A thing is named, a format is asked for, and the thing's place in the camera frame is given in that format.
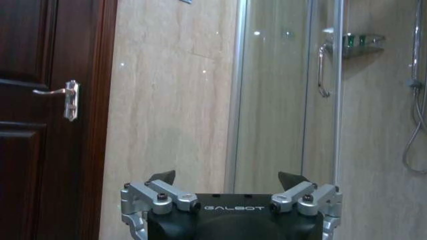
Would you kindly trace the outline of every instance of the glass panel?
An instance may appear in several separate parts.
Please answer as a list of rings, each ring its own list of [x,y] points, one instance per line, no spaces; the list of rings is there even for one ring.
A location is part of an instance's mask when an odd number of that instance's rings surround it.
[[[318,184],[336,181],[338,86],[342,75],[340,50],[344,41],[342,13],[338,12],[341,4],[341,0],[313,1],[304,175]],[[320,71],[322,53],[324,72]]]
[[[284,191],[302,173],[309,1],[249,0],[237,149],[237,193]]]

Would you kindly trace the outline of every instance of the marble tile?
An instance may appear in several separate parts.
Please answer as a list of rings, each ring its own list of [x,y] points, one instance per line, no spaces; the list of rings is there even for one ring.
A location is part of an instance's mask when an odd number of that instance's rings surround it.
[[[101,239],[130,239],[126,182],[175,169],[181,188],[223,192],[237,5],[119,1]]]
[[[410,174],[402,164],[414,129],[406,81],[417,1],[353,0],[348,4],[348,30],[382,34],[388,42],[382,54],[348,60],[344,66],[340,184],[345,200],[338,237],[426,239],[427,177]],[[427,137],[421,134],[410,152],[418,168],[427,168],[426,146]]]

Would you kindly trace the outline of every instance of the silver metal bracket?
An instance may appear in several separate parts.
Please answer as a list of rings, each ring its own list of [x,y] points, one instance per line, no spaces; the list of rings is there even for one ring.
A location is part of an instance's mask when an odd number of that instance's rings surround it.
[[[316,216],[320,212],[332,217],[342,216],[344,194],[334,185],[326,184],[313,193],[313,199],[298,200],[298,211],[306,216]]]
[[[333,240],[334,230],[342,224],[344,193],[326,184],[313,195],[298,200],[298,211],[306,216],[324,214],[324,240]]]
[[[197,212],[201,209],[198,196],[183,192],[162,180],[147,183],[129,183],[121,191],[122,221],[130,225],[133,238],[149,239],[147,214],[169,214],[173,211],[173,203],[182,211]]]
[[[298,202],[298,200],[305,196],[312,194],[316,191],[316,185],[304,181],[290,190],[284,193],[274,194],[272,196],[272,205],[270,209],[276,213],[288,213],[293,210],[293,205]]]
[[[197,194],[179,190],[173,185],[162,180],[155,180],[147,183],[149,187],[158,193],[167,193],[173,198],[179,210],[186,212],[198,212],[201,210],[201,203]]]
[[[324,240],[334,239],[336,228],[342,224],[341,217],[325,216],[324,218]]]

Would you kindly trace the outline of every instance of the bathroom wall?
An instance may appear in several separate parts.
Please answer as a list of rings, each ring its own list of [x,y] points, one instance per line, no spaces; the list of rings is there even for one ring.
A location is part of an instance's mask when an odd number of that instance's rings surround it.
[[[427,237],[427,176],[410,174],[402,163],[414,130],[406,81],[417,1],[349,0],[346,6],[348,32],[381,34],[388,42],[384,53],[346,60],[344,65],[340,183],[345,204],[338,239],[421,240]],[[416,167],[427,168],[425,134],[410,158]]]
[[[302,173],[308,1],[249,0],[237,151],[237,193],[284,191]]]
[[[238,0],[193,2],[119,0],[101,239],[131,239],[126,182],[223,191]]]

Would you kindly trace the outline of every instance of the door handle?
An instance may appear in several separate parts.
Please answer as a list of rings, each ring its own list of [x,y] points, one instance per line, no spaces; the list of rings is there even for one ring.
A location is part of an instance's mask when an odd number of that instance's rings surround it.
[[[71,80],[66,82],[66,88],[55,91],[41,91],[35,89],[33,92],[38,95],[46,96],[66,94],[65,118],[73,122],[78,118],[79,114],[79,89],[81,84],[77,82],[77,80]]]
[[[322,44],[320,48],[320,55],[318,55],[318,87],[320,87],[320,93],[324,98],[329,98],[332,96],[330,91],[326,90],[324,78],[325,78],[325,57],[326,57],[326,51],[328,51],[328,44]]]

